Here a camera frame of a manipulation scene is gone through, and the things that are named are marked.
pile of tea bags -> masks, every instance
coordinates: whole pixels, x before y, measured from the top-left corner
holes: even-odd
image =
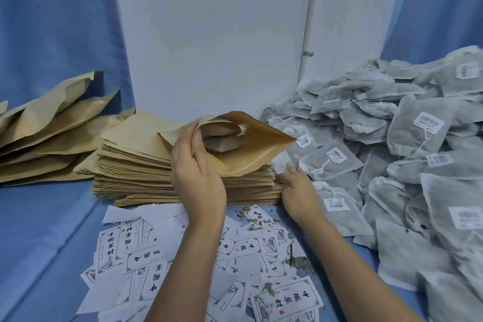
[[[289,231],[259,206],[226,216],[206,308],[206,321],[319,321],[324,303],[310,276],[297,276],[305,252]],[[172,265],[188,216],[181,204],[127,210],[109,206],[94,263],[82,272],[89,291],[77,314],[100,322],[143,321]]]
[[[0,103],[0,184],[85,179],[74,167],[100,145],[100,135],[134,109],[99,116],[117,92],[83,99],[92,72],[64,80],[43,96],[7,111]]]
[[[178,202],[170,182],[171,151],[184,125],[139,112],[103,133],[100,147],[74,171],[94,176],[94,194],[113,199],[116,206]],[[269,162],[293,137],[237,111],[202,117],[198,126],[229,204],[273,204],[280,199],[282,187],[274,182]]]
[[[483,313],[482,68],[477,46],[419,65],[369,60],[301,81],[260,118],[297,138],[275,172],[299,165],[338,231],[379,251],[387,283],[426,289],[435,322]]]

printed paper label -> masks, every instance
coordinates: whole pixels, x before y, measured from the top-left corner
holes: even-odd
[[[329,156],[329,158],[331,159],[331,161],[333,161],[334,163],[342,163],[344,160],[347,159],[347,157],[345,156],[344,153],[342,153],[342,151],[335,147],[334,149],[332,150],[329,150],[327,152],[327,155]]]
[[[331,102],[338,102],[342,98],[342,92],[339,91],[338,89],[334,89],[331,91],[328,91],[326,100],[324,103],[331,103]]]
[[[460,64],[456,67],[456,77],[458,79],[474,79],[480,76],[480,65],[477,61]]]
[[[426,156],[427,165],[430,167],[439,167],[453,163],[453,159],[449,154],[431,154]]]
[[[297,139],[297,144],[299,144],[299,147],[301,147],[302,149],[310,145],[311,142],[312,139],[309,134],[304,134]]]
[[[427,112],[421,112],[414,120],[413,125],[435,135],[443,127],[444,121]]]
[[[448,209],[456,229],[483,229],[483,211],[480,206]]]
[[[350,210],[344,199],[324,199],[328,211]]]

